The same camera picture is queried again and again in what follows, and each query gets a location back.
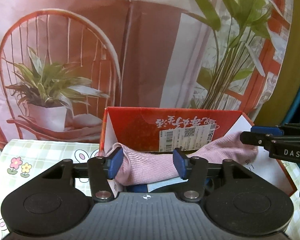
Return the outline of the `pink knitted sock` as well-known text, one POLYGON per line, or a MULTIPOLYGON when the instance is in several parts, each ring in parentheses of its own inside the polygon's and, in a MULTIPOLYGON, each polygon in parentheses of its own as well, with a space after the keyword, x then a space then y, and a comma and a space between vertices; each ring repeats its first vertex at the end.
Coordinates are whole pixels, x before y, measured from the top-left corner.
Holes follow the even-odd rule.
MULTIPOLYGON (((236 132, 214 140, 189 154, 189 157, 199 156, 216 164, 221 164, 224 159, 232 159, 239 164, 244 164, 247 160, 254 161, 258 148, 243 144, 239 139, 240 134, 236 132)), ((150 184, 178 176, 171 154, 142 153, 116 142, 106 156, 117 147, 123 149, 123 163, 115 179, 123 186, 150 184)))

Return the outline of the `printed room scene backdrop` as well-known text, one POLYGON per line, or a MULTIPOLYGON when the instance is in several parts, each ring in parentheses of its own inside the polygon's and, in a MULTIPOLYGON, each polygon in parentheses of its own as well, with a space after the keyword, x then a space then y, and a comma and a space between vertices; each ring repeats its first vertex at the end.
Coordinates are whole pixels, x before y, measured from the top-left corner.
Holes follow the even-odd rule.
POLYGON ((293 0, 0 0, 0 148, 12 139, 99 142, 109 107, 158 130, 250 113, 272 95, 293 0))

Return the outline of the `red strawberry cardboard box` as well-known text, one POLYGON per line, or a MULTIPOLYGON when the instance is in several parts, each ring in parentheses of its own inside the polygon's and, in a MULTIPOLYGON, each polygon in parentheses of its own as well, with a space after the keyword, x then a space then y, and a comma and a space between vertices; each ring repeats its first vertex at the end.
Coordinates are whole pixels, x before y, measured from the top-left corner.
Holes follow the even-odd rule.
POLYGON ((139 152, 170 152, 175 147, 197 150, 225 135, 249 131, 252 126, 241 111, 108 107, 100 153, 108 153, 117 142, 139 152))

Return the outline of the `green checked tablecloth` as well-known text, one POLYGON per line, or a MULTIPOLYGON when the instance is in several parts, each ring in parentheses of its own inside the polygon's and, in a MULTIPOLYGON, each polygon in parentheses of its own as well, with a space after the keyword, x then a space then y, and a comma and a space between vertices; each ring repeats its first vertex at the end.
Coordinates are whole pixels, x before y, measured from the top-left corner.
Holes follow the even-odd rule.
MULTIPOLYGON (((85 163, 97 156, 99 144, 11 140, 0 154, 0 208, 4 198, 63 159, 85 163)), ((0 212, 0 239, 8 234, 0 212)))

